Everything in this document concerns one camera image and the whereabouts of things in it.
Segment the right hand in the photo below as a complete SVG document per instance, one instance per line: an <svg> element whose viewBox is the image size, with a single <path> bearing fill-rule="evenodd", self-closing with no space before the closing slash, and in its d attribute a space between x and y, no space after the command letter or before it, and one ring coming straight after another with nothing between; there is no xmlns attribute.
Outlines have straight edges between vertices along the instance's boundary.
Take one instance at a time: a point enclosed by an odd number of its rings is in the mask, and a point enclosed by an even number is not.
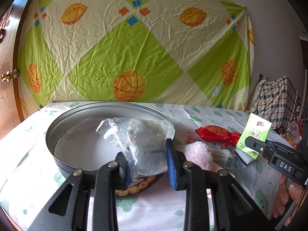
<svg viewBox="0 0 308 231"><path fill-rule="evenodd" d="M287 186L288 178L285 175L282 175L280 178L279 188L276 194L274 206L272 208L272 214L274 218L277 218L284 214L285 205L287 204L289 199L296 204L299 205L302 197L307 196L307 191L295 182L292 182L289 186Z"/></svg>

